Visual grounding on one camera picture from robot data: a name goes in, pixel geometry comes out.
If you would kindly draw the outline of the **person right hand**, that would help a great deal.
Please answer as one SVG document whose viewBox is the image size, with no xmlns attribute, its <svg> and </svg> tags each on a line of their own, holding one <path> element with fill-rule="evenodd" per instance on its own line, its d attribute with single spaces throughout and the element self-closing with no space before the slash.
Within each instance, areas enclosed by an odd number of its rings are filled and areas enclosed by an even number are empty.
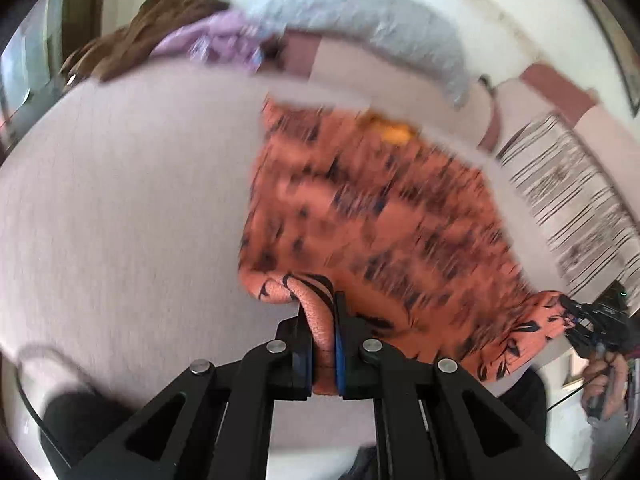
<svg viewBox="0 0 640 480">
<path fill-rule="evenodd" d="M 604 358 L 593 353 L 582 371 L 582 408 L 587 411 L 592 398 L 604 396 L 601 418 L 610 419 L 624 406 L 627 374 L 627 361 L 620 353 L 606 352 Z"/>
</svg>

